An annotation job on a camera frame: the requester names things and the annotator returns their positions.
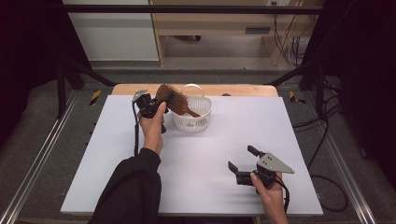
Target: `bristles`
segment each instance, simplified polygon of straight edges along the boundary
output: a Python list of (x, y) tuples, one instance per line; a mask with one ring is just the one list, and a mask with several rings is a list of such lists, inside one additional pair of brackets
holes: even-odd
[(166, 102), (170, 110), (178, 115), (184, 115), (189, 111), (189, 103), (187, 101), (187, 96), (178, 91), (176, 88), (170, 85), (162, 84), (157, 90), (155, 97), (157, 100), (161, 101), (172, 92), (173, 96)]

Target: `plastic basket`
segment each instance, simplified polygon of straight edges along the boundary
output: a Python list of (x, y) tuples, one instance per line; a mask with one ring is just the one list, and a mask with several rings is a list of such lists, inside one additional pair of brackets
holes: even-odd
[(212, 110), (212, 100), (205, 97), (204, 90), (196, 84), (188, 84), (181, 89), (181, 92), (186, 88), (198, 88), (201, 90), (202, 96), (188, 95), (189, 109), (201, 115), (201, 117), (194, 118), (190, 114), (177, 115), (172, 112), (172, 117), (175, 125), (183, 132), (197, 133), (204, 130), (210, 121), (210, 113)]

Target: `white cabinet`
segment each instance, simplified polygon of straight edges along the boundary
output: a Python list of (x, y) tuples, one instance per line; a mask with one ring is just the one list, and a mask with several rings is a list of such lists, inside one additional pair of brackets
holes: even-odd
[[(66, 5), (148, 5), (147, 0), (64, 0)], [(159, 61), (150, 14), (69, 13), (90, 61)]]

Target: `hand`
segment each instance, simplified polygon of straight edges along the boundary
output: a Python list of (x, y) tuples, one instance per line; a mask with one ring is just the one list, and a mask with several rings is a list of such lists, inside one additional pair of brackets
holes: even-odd
[[(281, 173), (276, 173), (276, 175), (282, 178)], [(254, 187), (260, 193), (262, 206), (270, 223), (289, 223), (283, 207), (282, 187), (275, 182), (269, 189), (266, 189), (262, 181), (255, 174), (250, 173), (250, 177)]]
[(166, 103), (163, 102), (158, 107), (157, 113), (152, 119), (140, 118), (140, 126), (145, 135), (144, 147), (153, 150), (158, 155), (163, 149), (163, 135), (161, 133), (163, 124), (163, 113), (166, 110)]

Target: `gray floor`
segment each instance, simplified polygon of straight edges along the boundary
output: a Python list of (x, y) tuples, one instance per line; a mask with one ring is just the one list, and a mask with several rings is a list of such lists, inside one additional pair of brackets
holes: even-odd
[[(94, 63), (97, 71), (105, 77), (123, 83), (249, 83), (262, 84), (286, 74), (291, 67), (285, 63), (272, 66), (260, 38), (206, 37), (197, 42), (189, 36), (176, 36), (169, 40), (163, 67), (152, 63)], [(76, 105), (49, 154), (40, 175), (21, 211), (23, 218), (39, 218), (33, 223), (62, 223), (60, 220), (81, 221), (88, 217), (72, 217), (61, 214), (60, 207), (64, 192), (70, 186), (83, 156), (90, 132), (99, 118), (106, 95), (111, 88), (83, 76), (86, 86), (77, 91)], [(337, 85), (337, 79), (328, 77)], [(297, 99), (307, 99), (312, 92), (301, 92), (294, 78), (277, 87), (284, 98), (292, 124), (312, 119), (315, 114), (309, 104), (290, 101), (290, 91)], [(102, 93), (96, 105), (89, 105), (96, 90)], [(32, 90), (29, 106), (21, 121), (0, 151), (0, 209), (4, 212), (12, 201), (18, 187), (35, 161), (35, 156), (46, 140), (57, 115), (56, 83), (50, 82)], [(344, 115), (336, 113), (329, 120), (331, 136), (338, 146), (347, 166), (353, 174), (365, 201), (375, 217), (376, 223), (396, 223), (396, 193), (380, 171), (377, 163), (361, 156), (360, 144), (356, 141)], [(319, 127), (297, 132), (305, 162), (308, 162), (322, 136)], [(325, 175), (342, 184), (341, 177), (329, 155), (330, 147), (324, 144), (315, 159), (310, 173)], [(343, 195), (329, 182), (313, 178), (320, 201), (331, 208), (340, 208)], [(323, 217), (290, 217), (291, 223), (361, 223), (356, 204), (349, 205), (343, 212), (324, 209)], [(187, 223), (232, 223), (227, 220), (188, 218)]]

